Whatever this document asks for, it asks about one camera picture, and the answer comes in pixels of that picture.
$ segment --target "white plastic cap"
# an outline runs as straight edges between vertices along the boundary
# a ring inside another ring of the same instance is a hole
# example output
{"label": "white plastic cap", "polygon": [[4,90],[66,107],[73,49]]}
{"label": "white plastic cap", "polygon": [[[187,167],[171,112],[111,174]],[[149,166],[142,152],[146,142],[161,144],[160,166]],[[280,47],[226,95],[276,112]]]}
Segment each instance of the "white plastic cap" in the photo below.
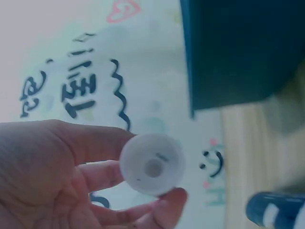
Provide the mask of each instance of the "white plastic cap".
{"label": "white plastic cap", "polygon": [[160,196],[173,189],[183,176],[184,155],[167,135],[137,135],[123,147],[120,168],[135,190]]}

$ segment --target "blue striped object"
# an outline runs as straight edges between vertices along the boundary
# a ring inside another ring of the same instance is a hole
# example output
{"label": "blue striped object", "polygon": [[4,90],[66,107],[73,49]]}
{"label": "blue striped object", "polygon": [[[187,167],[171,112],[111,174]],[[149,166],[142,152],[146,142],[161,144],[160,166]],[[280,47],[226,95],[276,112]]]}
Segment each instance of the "blue striped object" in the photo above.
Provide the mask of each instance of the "blue striped object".
{"label": "blue striped object", "polygon": [[246,214],[260,227],[304,229],[304,203],[305,195],[260,192],[248,201]]}

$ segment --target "drawing on wall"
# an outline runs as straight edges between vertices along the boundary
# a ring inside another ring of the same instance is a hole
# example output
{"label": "drawing on wall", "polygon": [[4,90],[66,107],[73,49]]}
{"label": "drawing on wall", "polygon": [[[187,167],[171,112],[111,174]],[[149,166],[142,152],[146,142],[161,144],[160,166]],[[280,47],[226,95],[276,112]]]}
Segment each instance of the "drawing on wall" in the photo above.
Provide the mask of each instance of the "drawing on wall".
{"label": "drawing on wall", "polygon": [[207,206],[219,206],[225,204],[224,186],[224,157],[223,145],[218,144],[214,138],[210,139],[210,147],[202,152],[205,163],[199,168],[208,173],[207,180],[203,182],[203,188],[207,194]]}
{"label": "drawing on wall", "polygon": [[104,208],[110,208],[110,203],[105,197],[98,197],[93,192],[89,194],[91,203],[99,205],[101,204]]}
{"label": "drawing on wall", "polygon": [[[52,62],[53,62],[52,59],[47,59],[45,61],[46,64]],[[28,77],[24,81],[21,97],[19,99],[22,102],[20,118],[28,117],[29,112],[35,110],[40,104],[40,100],[38,97],[36,97],[36,95],[42,90],[48,77],[45,71],[40,71],[40,74],[41,74],[40,85],[37,85],[35,79],[32,76]]]}
{"label": "drawing on wall", "polygon": [[[91,37],[96,36],[95,33],[84,33],[83,35],[73,39],[74,42],[86,42]],[[74,56],[85,55],[87,53],[93,52],[94,49],[90,48],[88,50],[77,50],[68,53],[68,57],[73,58]],[[75,100],[76,93],[79,91],[82,98],[86,95],[92,94],[96,91],[96,74],[90,73],[88,78],[83,76],[81,70],[83,68],[90,69],[92,67],[92,61],[88,60],[88,57],[84,56],[84,61],[78,62],[77,64],[68,68],[68,76],[66,77],[68,82],[64,83],[61,87],[61,102],[68,114],[73,118],[77,118],[77,112],[81,110],[86,110],[95,106],[95,100],[85,100],[82,102],[71,104],[67,100]]]}
{"label": "drawing on wall", "polygon": [[116,97],[118,97],[122,101],[122,103],[123,103],[122,108],[121,108],[121,110],[118,113],[118,116],[126,122],[126,124],[127,124],[126,130],[129,131],[131,123],[130,123],[129,117],[125,114],[125,109],[126,109],[126,106],[127,106],[127,100],[126,100],[125,96],[120,92],[120,89],[123,86],[124,81],[123,81],[123,77],[117,73],[120,64],[115,59],[111,59],[110,61],[115,64],[115,70],[113,71],[111,77],[115,78],[115,79],[117,79],[119,81],[119,85],[115,89],[113,94]]}
{"label": "drawing on wall", "polygon": [[134,0],[115,0],[112,5],[112,12],[107,17],[107,22],[118,23],[140,11],[140,5]]}

